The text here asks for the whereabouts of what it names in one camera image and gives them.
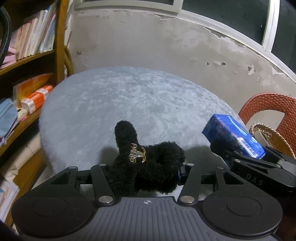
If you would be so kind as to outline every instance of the blue box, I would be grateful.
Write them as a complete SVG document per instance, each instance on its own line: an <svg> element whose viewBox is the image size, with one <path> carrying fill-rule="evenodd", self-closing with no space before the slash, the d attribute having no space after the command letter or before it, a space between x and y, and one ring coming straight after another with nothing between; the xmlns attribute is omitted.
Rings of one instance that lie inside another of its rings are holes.
<svg viewBox="0 0 296 241"><path fill-rule="evenodd" d="M258 159L265 155L262 146L231 115L214 114L202 133L210 143L224 141L244 155Z"/></svg>

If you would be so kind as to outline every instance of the black cable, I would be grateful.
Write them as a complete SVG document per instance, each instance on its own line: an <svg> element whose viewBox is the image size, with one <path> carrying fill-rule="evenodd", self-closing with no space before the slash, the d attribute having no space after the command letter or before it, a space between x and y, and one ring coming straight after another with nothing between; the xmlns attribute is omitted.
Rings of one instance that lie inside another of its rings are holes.
<svg viewBox="0 0 296 241"><path fill-rule="evenodd" d="M2 65L10 44L10 39L11 39L10 17L8 15L8 12L3 6L0 7L0 23L2 24L2 27L3 27L2 40L0 44L0 65Z"/></svg>

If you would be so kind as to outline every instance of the gold metal charm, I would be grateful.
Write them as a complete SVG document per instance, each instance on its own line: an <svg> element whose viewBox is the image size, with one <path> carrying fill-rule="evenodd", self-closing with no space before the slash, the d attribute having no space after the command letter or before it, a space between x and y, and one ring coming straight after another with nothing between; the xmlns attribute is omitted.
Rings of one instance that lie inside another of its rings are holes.
<svg viewBox="0 0 296 241"><path fill-rule="evenodd" d="M134 144L134 143L131 144L131 152L128 156L128 158L130 159L130 162L136 163L137 157L143 158L142 163L146 161L146 156L145 156L146 151L144 147L141 147L141 149L143 150L143 152L137 150L137 144Z"/></svg>

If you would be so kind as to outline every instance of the ribbed gray surface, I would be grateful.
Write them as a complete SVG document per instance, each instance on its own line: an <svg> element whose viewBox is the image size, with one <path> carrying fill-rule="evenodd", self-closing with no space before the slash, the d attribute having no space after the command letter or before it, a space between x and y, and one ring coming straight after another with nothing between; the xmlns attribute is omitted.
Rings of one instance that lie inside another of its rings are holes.
<svg viewBox="0 0 296 241"><path fill-rule="evenodd" d="M192 207L177 205L171 197L122 198L112 207L98 210L91 222L76 233L62 238L24 240L38 241L227 241L209 228ZM276 241L273 236L256 239Z"/></svg>

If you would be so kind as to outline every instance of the orange box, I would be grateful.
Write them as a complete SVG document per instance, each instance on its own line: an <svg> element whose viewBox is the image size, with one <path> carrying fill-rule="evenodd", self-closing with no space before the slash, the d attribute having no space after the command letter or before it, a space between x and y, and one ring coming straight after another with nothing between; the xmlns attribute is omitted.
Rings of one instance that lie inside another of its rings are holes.
<svg viewBox="0 0 296 241"><path fill-rule="evenodd" d="M28 114L32 114L35 110L41 107L46 100L50 91L53 90L51 85L45 85L40 89L37 89L34 93L30 94L26 98L20 101L23 108L28 111Z"/></svg>

